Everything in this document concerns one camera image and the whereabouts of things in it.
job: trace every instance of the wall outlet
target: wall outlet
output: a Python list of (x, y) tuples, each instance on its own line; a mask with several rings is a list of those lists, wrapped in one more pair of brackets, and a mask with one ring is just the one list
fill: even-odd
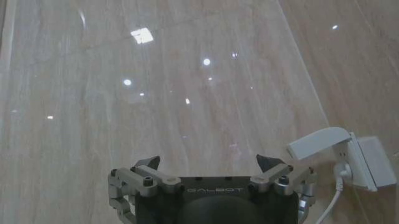
[(389, 160), (374, 136), (357, 139), (342, 128), (328, 127), (289, 143), (288, 152), (300, 160), (332, 146), (338, 163), (350, 168), (350, 175), (344, 178), (346, 184), (376, 191), (377, 187), (396, 183)]

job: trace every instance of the marble wall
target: marble wall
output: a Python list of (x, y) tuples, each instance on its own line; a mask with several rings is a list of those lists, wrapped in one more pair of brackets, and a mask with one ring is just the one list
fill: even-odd
[[(399, 176), (397, 2), (280, 0), (329, 125), (376, 135)], [(366, 223), (399, 223), (397, 186), (358, 194)]]

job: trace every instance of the beige tile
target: beige tile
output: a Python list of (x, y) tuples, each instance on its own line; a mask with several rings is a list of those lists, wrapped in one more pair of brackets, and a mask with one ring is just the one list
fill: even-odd
[(399, 2), (394, 0), (356, 0), (356, 3), (378, 44), (388, 52), (390, 62), (399, 70)]
[[(286, 158), (286, 142), (325, 125), (289, 32), (277, 15), (266, 17), (262, 10), (242, 7), (161, 29), (153, 33), (153, 43), (144, 45), (149, 74), (156, 77), (150, 81), (156, 88), (150, 89), (166, 97), (160, 104), (177, 110), (172, 116), (177, 114), (181, 119), (178, 135), (185, 136), (188, 157), (200, 148), (205, 153), (197, 163), (214, 161), (209, 171), (196, 171), (196, 161), (189, 162), (190, 172), (257, 172), (250, 162), (245, 164), (256, 153)], [(228, 151), (230, 159), (240, 162), (218, 162)]]
[(10, 66), (119, 40), (137, 27), (134, 0), (19, 0)]
[(137, 0), (140, 22), (150, 30), (174, 25), (241, 5), (253, 0)]
[[(382, 39), (374, 35), (354, 1), (280, 3), (329, 124), (358, 136), (376, 135), (393, 163), (399, 144), (399, 76)], [(358, 192), (370, 223), (399, 221), (392, 215), (397, 210), (394, 195), (394, 188), (374, 195)]]

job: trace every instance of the metal bracket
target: metal bracket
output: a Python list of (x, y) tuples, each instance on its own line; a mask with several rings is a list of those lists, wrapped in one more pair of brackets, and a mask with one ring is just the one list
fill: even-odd
[(249, 181), (250, 184), (257, 189), (257, 192), (264, 193), (268, 191), (268, 188), (270, 184), (273, 184), (274, 180), (289, 173), (292, 170), (292, 167), (286, 164), (278, 164), (273, 168), (270, 168), (268, 171), (265, 171), (262, 174), (252, 176)]
[(142, 176), (150, 176), (158, 183), (158, 186), (161, 187), (165, 193), (173, 194), (180, 190), (181, 180), (178, 177), (168, 176), (157, 170), (150, 169), (148, 166), (136, 167), (134, 172)]

